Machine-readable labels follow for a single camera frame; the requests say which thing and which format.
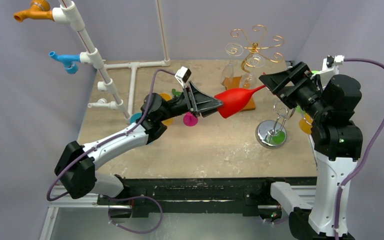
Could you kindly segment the pink wine glass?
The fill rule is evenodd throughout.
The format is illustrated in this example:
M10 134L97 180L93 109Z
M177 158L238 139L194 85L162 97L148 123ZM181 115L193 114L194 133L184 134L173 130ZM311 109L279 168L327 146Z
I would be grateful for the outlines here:
M194 127L198 122L198 118L196 116L194 116L192 113L190 112L187 112L184 116L183 116L183 124L187 127Z

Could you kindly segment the yellow wine glass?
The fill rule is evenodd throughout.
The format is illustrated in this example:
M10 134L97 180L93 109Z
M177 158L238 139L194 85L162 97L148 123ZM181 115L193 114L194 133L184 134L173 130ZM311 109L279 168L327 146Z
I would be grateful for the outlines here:
M172 96L169 95L168 93L160 93L159 95L160 95L166 102L168 102L169 100L172 99ZM164 107L164 114L165 114L165 115L168 115L168 111L169 111L168 107L165 106L165 107ZM167 119L165 119L165 120L162 121L162 123L163 123L165 126L167 126L167 127L170 126L173 122L174 122L174 118L173 118L173 117L171 117L171 118L167 118Z

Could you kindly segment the red wine glass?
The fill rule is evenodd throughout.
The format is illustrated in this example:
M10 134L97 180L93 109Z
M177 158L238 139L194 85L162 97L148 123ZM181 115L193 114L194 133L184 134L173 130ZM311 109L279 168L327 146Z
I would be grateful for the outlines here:
M217 108L217 111L224 119L239 112L255 110L256 104L253 95L266 87L263 84L253 89L242 88L240 87L240 80L240 76L233 77L231 84L226 86L226 90L214 96L223 103L221 107Z

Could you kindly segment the blue wine glass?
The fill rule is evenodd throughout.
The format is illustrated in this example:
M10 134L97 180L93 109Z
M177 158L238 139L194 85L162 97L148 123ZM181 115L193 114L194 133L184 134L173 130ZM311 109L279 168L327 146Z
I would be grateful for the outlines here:
M130 124L134 124L134 123L136 123L141 117L142 117L142 113L141 113L141 112L134 113L134 114L130 117L129 123L130 123Z

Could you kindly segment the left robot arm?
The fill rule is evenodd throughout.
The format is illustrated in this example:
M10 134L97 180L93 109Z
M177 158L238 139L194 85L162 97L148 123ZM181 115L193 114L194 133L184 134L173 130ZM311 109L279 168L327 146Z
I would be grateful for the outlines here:
M171 100L150 93L144 99L140 119L103 139L83 145L77 141L68 143L54 172L72 199L95 193L122 205L129 199L124 180L118 175L100 174L97 170L121 154L157 140L167 130L163 121L186 113L206 117L222 105L221 100L201 92L193 83Z

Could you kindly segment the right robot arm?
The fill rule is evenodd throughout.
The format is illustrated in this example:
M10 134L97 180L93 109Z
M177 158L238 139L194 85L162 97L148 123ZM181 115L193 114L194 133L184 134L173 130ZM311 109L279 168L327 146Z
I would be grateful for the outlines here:
M352 239L346 217L350 186L345 180L362 152L363 134L351 119L362 98L361 84L334 73L322 86L322 74L313 74L303 62L259 79L288 108L300 107L312 119L314 203L312 208L293 204L286 209L291 235L298 240Z

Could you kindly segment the green faucet with white elbow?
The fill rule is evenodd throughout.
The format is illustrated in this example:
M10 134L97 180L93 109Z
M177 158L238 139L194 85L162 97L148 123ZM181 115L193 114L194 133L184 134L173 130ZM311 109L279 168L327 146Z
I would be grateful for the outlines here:
M175 97L180 97L181 94L182 94L182 92L176 90L175 88L172 88L172 89L171 89L171 94L172 94L172 97L175 98Z

